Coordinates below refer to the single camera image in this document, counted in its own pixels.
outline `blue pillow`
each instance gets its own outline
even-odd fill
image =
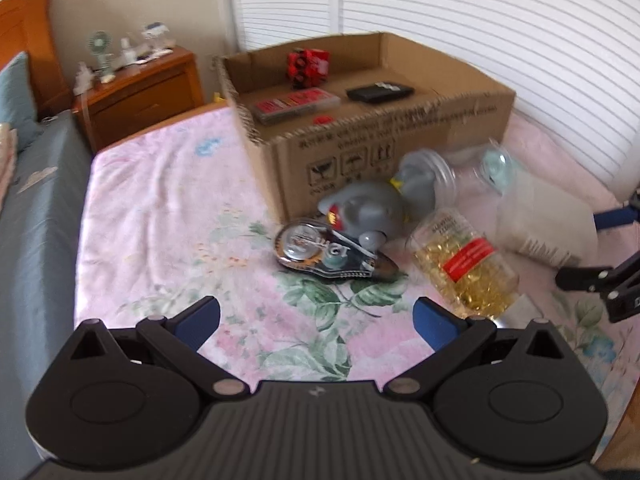
[[[0,123],[18,130],[18,153],[44,131],[31,93],[28,60],[21,52],[0,70]]]

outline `beige wall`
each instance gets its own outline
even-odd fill
[[[210,56],[226,54],[234,45],[228,0],[52,0],[50,17],[63,71],[72,84],[78,61],[92,62],[86,40],[96,30],[114,38],[112,52],[120,50],[119,38],[130,33],[140,38],[140,28],[164,22],[178,44],[198,57],[206,100],[216,89]]]

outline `cardboard box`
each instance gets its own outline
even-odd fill
[[[287,54],[329,51],[322,88],[339,107],[279,124],[254,121],[249,107],[291,92]],[[247,153],[268,207],[280,222],[316,212],[318,201],[353,180],[389,178],[400,158],[419,148],[457,149],[502,140],[515,92],[468,64],[395,34],[379,32],[294,41],[218,60],[228,104],[236,111]],[[367,105],[346,90],[379,81],[415,93]],[[330,115],[329,124],[313,124]]]

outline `silver screw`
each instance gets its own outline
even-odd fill
[[[411,395],[420,390],[420,383],[411,377],[396,377],[388,386],[393,393],[399,395]]]
[[[241,394],[244,392],[244,383],[238,379],[220,379],[213,383],[213,391],[224,396]]]

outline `pink tablecloth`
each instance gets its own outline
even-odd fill
[[[513,116],[505,144],[533,172],[583,196],[594,210],[612,195],[535,126]],[[462,207],[491,231],[485,196]],[[172,316],[208,294],[222,324],[201,353],[255,386],[261,379],[359,380],[382,385],[429,356],[412,327],[419,296],[439,299],[402,244],[385,251],[406,272],[392,284],[325,285],[285,272],[271,251],[267,215],[227,108],[130,140],[94,161],[78,256],[76,322],[133,326]],[[638,248],[634,226],[601,236],[598,261]],[[640,375],[636,320],[610,325],[594,295],[563,294],[553,270],[512,257],[521,291],[559,326],[601,388],[610,439]]]

